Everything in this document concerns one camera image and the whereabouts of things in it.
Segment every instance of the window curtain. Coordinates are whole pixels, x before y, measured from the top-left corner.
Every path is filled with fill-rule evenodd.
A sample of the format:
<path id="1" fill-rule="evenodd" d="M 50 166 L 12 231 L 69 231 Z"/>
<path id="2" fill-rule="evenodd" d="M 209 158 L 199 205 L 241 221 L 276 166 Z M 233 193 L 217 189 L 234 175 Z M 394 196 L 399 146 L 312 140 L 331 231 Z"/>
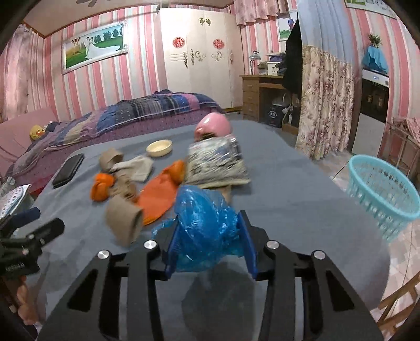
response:
<path id="1" fill-rule="evenodd" d="M 297 0 L 302 101 L 296 148 L 319 160 L 349 142 L 354 104 L 353 41 L 342 0 Z"/>
<path id="2" fill-rule="evenodd" d="M 287 13 L 287 0 L 235 0 L 236 23 L 246 25 L 257 19 L 276 17 L 278 13 Z"/>
<path id="3" fill-rule="evenodd" d="M 0 119 L 4 122 L 27 112 L 29 45 L 34 34 L 24 25 L 19 25 L 1 56 L 0 69 L 3 79 L 0 86 Z"/>

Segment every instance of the wardrobe door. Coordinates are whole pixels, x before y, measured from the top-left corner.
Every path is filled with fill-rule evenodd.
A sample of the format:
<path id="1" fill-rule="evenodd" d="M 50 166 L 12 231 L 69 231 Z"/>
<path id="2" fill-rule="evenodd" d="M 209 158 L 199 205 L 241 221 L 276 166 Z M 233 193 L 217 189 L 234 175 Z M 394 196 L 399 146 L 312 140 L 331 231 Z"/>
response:
<path id="1" fill-rule="evenodd" d="M 202 10 L 187 9 L 183 25 L 188 27 L 186 41 L 188 46 L 189 79 L 192 92 L 204 94 L 213 98 L 213 89 L 209 83 L 209 56 L 207 53 L 207 39 L 204 12 Z"/>
<path id="2" fill-rule="evenodd" d="M 206 28 L 207 57 L 209 58 L 209 81 L 213 99 L 222 108 L 231 108 L 231 81 L 224 14 L 205 11 L 204 26 Z"/>
<path id="3" fill-rule="evenodd" d="M 232 107 L 242 106 L 242 78 L 245 74 L 242 39 L 235 16 L 224 14 L 228 42 L 229 75 L 231 80 Z"/>
<path id="4" fill-rule="evenodd" d="M 162 8 L 158 14 L 168 89 L 173 92 L 193 92 L 186 43 L 188 25 L 184 19 L 187 12 L 187 8 Z"/>

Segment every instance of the gray tablecloth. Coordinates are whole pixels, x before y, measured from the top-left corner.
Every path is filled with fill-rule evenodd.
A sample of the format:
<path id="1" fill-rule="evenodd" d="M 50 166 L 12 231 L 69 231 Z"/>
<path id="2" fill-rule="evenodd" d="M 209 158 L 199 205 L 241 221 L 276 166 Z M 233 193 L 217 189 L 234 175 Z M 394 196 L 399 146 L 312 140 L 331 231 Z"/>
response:
<path id="1" fill-rule="evenodd" d="M 234 121 L 232 126 L 252 179 L 249 185 L 233 189 L 234 209 L 246 210 L 253 225 L 265 228 L 271 239 L 292 251 L 324 250 L 368 308 L 376 307 L 387 283 L 389 252 L 374 220 L 269 127 L 250 121 Z M 155 161 L 151 175 L 155 176 L 185 158 L 193 130 L 186 126 L 83 148 L 77 153 L 84 153 L 85 159 L 74 179 L 58 189 L 47 185 L 35 202 L 41 219 L 19 232 L 29 233 L 54 217 L 66 225 L 64 234 L 47 245 L 39 258 L 40 273 L 28 277 L 42 316 L 51 313 L 99 250 L 127 251 L 115 244 L 105 224 L 106 203 L 89 198 L 93 178 L 100 171 L 99 155 L 114 147 L 128 160 L 144 153 L 155 140 L 171 139 L 173 151 Z M 266 282 L 252 281 L 244 259 L 234 256 L 205 273 L 176 273 L 169 282 L 157 282 L 165 337 L 173 341 L 255 340 L 265 291 Z M 302 302 L 297 297 L 296 330 L 301 337 Z"/>

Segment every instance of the red round sticker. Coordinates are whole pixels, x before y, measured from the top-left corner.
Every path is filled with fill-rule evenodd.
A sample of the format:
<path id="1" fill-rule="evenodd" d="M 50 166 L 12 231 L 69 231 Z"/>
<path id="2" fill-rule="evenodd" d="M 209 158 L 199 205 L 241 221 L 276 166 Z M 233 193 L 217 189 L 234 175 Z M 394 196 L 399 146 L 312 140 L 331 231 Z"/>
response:
<path id="1" fill-rule="evenodd" d="M 173 41 L 172 41 L 172 45 L 174 47 L 176 47 L 177 49 L 179 49 L 180 47 L 183 47 L 185 44 L 185 40 L 184 38 L 181 37 L 176 37 Z"/>
<path id="2" fill-rule="evenodd" d="M 213 46 L 216 49 L 221 50 L 225 47 L 225 43 L 223 42 L 222 39 L 215 39 L 215 41 L 213 41 Z"/>

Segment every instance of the yellow duck plush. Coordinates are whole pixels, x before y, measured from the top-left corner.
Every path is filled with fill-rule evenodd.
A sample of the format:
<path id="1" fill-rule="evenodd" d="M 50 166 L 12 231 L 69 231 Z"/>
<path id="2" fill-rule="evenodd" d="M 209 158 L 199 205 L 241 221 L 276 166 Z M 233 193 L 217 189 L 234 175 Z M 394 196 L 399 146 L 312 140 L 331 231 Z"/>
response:
<path id="1" fill-rule="evenodd" d="M 33 126 L 31 128 L 31 131 L 29 132 L 29 136 L 31 137 L 32 141 L 35 141 L 36 139 L 39 139 L 44 134 L 45 134 L 45 129 L 42 128 L 39 125 Z"/>

